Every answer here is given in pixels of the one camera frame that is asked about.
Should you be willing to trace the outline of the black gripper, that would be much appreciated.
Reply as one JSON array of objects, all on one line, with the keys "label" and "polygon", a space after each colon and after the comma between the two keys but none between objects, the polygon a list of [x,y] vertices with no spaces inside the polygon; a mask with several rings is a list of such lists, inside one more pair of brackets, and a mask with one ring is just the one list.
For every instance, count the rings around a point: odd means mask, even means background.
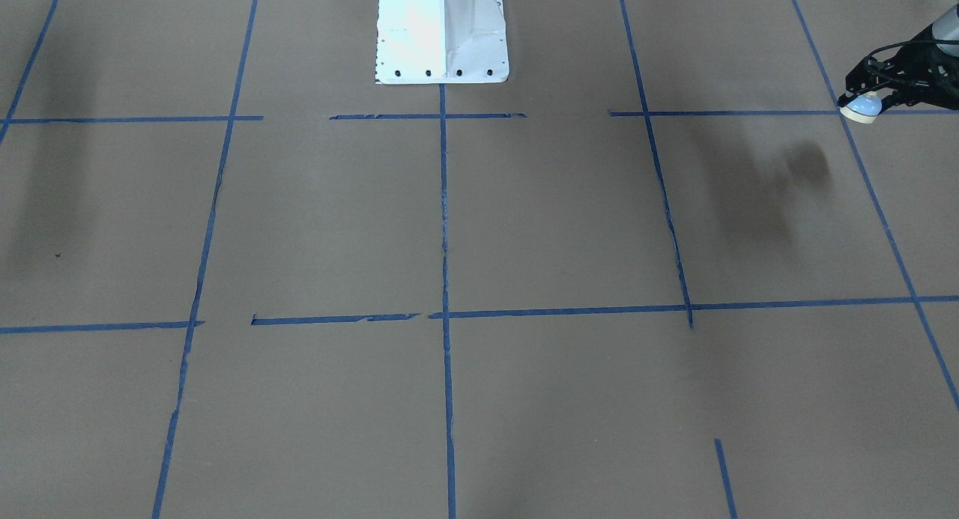
[{"label": "black gripper", "polygon": [[845,78],[838,105],[850,105],[867,92],[891,91],[883,105],[929,105],[958,109],[956,41],[910,41],[881,61],[877,53],[857,62]]}]

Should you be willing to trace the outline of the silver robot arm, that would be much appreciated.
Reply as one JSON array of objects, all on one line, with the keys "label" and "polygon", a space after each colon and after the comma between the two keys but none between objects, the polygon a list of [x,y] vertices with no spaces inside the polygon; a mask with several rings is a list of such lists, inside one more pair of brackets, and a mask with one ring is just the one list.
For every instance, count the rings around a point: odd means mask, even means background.
[{"label": "silver robot arm", "polygon": [[852,64],[837,99],[861,124],[897,107],[957,110],[957,0],[843,0],[836,4]]}]

